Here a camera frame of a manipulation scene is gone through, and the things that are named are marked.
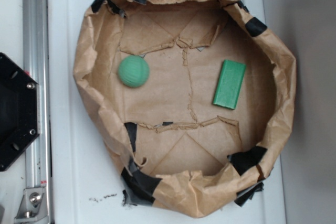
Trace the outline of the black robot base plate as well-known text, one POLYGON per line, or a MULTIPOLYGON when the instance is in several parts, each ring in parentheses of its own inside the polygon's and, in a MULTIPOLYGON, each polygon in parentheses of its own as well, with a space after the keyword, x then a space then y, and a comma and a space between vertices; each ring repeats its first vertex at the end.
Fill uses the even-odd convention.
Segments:
POLYGON ((39 136, 38 83, 1 53, 1 172, 39 136))

